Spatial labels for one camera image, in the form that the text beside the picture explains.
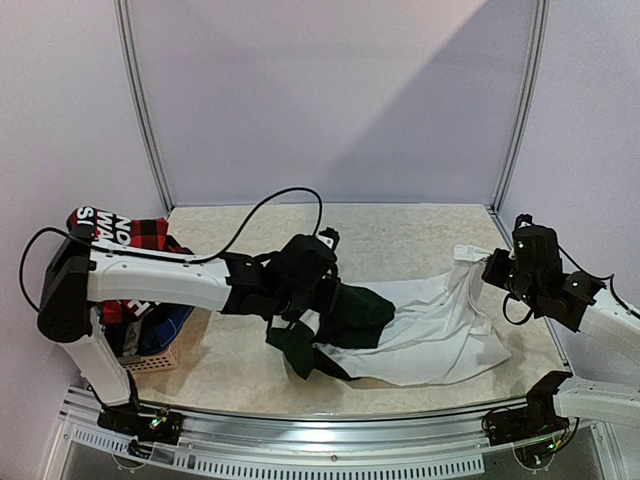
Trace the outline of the white and green raglan shirt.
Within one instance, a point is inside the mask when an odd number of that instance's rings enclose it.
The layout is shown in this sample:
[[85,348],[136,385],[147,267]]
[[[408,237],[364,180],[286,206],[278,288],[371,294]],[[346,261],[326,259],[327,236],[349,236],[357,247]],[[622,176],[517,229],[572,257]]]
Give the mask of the white and green raglan shirt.
[[489,255],[458,245],[451,269],[441,275],[341,284],[330,314],[276,318],[266,329],[266,342],[303,379],[314,371],[394,386],[473,378],[511,356],[478,306]]

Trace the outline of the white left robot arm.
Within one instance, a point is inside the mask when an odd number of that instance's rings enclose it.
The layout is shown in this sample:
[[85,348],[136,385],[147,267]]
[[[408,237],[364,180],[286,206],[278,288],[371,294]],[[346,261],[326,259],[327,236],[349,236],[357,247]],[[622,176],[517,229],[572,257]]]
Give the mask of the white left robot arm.
[[111,419],[128,434],[141,433],[149,415],[134,401],[134,383],[101,333],[92,304],[139,300],[268,320],[310,308],[325,274],[307,255],[261,264],[231,254],[202,263],[183,255],[152,259],[141,251],[119,251],[101,243],[94,247],[87,252],[66,244],[54,256],[45,275],[37,326],[70,355],[100,403],[110,407]]

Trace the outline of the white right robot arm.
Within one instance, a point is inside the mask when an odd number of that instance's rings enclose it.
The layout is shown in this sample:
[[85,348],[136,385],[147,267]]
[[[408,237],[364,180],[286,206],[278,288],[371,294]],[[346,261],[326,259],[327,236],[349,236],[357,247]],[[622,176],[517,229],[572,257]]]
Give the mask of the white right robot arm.
[[[522,252],[504,249],[489,256],[482,280],[505,291],[505,302],[513,300],[527,306],[527,314],[517,325],[533,318],[548,318],[639,362],[639,313],[603,280],[583,271],[563,272],[558,257],[526,260]],[[568,371],[551,371],[527,392],[524,407],[513,413],[491,413],[486,418],[490,432],[507,427],[527,436],[565,426],[570,418],[637,428],[639,389],[588,380]]]

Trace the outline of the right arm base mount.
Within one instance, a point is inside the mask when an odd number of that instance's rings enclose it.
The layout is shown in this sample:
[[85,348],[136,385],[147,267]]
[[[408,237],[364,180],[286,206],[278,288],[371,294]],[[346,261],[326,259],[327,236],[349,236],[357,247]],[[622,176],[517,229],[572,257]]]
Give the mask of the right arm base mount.
[[557,431],[567,431],[570,420],[560,416],[553,405],[560,387],[572,373],[552,371],[539,380],[526,394],[524,406],[512,409],[494,408],[481,421],[481,428],[491,446],[514,443]]

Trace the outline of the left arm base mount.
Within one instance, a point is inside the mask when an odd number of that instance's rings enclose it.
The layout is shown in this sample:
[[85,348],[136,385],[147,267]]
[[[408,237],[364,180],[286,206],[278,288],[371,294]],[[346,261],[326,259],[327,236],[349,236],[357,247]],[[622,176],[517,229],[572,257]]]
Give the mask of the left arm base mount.
[[177,445],[185,417],[167,408],[142,407],[133,403],[104,407],[97,420],[103,429],[135,437],[138,442]]

